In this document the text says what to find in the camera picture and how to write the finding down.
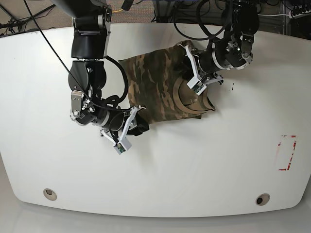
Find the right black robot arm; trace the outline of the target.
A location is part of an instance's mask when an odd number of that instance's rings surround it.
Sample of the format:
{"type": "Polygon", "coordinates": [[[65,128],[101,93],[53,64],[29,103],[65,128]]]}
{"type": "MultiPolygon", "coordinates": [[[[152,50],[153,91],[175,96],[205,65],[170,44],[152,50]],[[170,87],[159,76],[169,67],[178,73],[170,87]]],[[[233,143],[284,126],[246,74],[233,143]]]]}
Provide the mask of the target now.
{"type": "Polygon", "coordinates": [[[126,98],[129,83],[119,62],[106,54],[112,9],[104,0],[55,0],[53,3],[72,18],[74,38],[71,48],[72,66],[68,75],[71,93],[71,116],[78,124],[101,127],[117,141],[125,130],[131,109],[119,104],[126,98]],[[104,59],[112,62],[122,74],[122,96],[102,97],[106,84],[104,59]]]}

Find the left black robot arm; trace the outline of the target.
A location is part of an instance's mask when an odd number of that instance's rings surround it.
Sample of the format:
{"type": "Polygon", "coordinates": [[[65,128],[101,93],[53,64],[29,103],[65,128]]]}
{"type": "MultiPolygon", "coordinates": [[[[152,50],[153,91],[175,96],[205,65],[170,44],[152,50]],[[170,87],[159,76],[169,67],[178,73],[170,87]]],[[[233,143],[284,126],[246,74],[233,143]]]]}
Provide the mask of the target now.
{"type": "Polygon", "coordinates": [[[222,27],[211,33],[204,25],[201,8],[206,3],[202,0],[196,6],[197,24],[208,41],[205,50],[190,45],[192,37],[178,45],[186,51],[185,65],[187,72],[183,79],[190,87],[208,85],[212,82],[222,83],[220,70],[244,69],[253,60],[252,46],[254,35],[259,29],[259,16],[254,0],[227,0],[222,11],[222,27]]]}

